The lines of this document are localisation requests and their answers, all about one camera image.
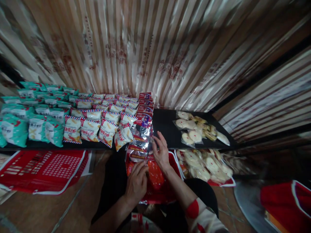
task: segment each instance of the floor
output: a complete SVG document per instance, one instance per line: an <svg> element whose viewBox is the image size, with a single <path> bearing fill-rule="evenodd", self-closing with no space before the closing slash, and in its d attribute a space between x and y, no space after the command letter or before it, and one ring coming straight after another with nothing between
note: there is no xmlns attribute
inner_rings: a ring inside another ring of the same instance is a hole
<svg viewBox="0 0 311 233"><path fill-rule="evenodd" d="M96 168L91 176L59 196L17 192L0 205L0 232L88 232L99 202L109 151L97 151ZM233 188L213 187L218 200L219 218L233 233L255 232L239 209Z"/></svg>

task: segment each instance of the black pants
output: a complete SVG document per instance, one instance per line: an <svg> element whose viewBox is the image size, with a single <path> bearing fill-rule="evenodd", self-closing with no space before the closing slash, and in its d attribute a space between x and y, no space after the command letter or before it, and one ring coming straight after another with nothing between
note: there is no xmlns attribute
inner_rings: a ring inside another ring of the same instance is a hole
<svg viewBox="0 0 311 233"><path fill-rule="evenodd" d="M127 175L124 158L124 152L110 156L106 164L105 181L101 190L98 209L91 224L96 222L125 194ZM185 183L218 217L217 199L211 186L200 179L188 179L185 180ZM163 229L165 232L188 232L185 213L178 202L167 205L166 214L165 229ZM117 232L130 220L131 214L119 226Z"/></svg>

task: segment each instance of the red shopping bag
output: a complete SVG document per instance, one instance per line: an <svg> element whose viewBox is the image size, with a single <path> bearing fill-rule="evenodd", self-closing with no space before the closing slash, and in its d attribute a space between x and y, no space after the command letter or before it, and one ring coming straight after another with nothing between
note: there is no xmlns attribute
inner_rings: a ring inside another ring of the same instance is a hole
<svg viewBox="0 0 311 233"><path fill-rule="evenodd" d="M263 187L260 200L265 209L289 232L309 232L311 190L303 184L293 180Z"/></svg>

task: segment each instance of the red packaging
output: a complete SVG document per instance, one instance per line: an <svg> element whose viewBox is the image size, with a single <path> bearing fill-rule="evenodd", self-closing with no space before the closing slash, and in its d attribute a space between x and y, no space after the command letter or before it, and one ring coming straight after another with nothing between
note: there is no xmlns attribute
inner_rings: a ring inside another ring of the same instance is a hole
<svg viewBox="0 0 311 233"><path fill-rule="evenodd" d="M154 109L154 106L139 105L137 111L153 113L153 109Z"/></svg>
<svg viewBox="0 0 311 233"><path fill-rule="evenodd" d="M139 93L138 99L152 99L152 93L151 92L141 92L141 93Z"/></svg>

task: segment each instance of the food packaging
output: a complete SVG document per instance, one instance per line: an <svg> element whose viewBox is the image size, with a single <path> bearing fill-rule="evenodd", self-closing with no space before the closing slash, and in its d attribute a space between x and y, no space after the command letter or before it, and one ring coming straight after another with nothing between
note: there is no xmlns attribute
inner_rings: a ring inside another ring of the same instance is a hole
<svg viewBox="0 0 311 233"><path fill-rule="evenodd" d="M27 122L10 113L4 115L2 119L1 130L5 140L19 147L26 147L28 138Z"/></svg>
<svg viewBox="0 0 311 233"><path fill-rule="evenodd" d="M118 126L113 124L111 121L102 119L101 126L99 129L98 138L109 148L112 147L113 136L117 133Z"/></svg>
<svg viewBox="0 0 311 233"><path fill-rule="evenodd" d="M65 115L64 142L82 144L81 118Z"/></svg>
<svg viewBox="0 0 311 233"><path fill-rule="evenodd" d="M81 138L86 141L99 142L97 133L100 123L81 118Z"/></svg>
<svg viewBox="0 0 311 233"><path fill-rule="evenodd" d="M64 126L50 116L46 116L45 137L57 147L63 146Z"/></svg>

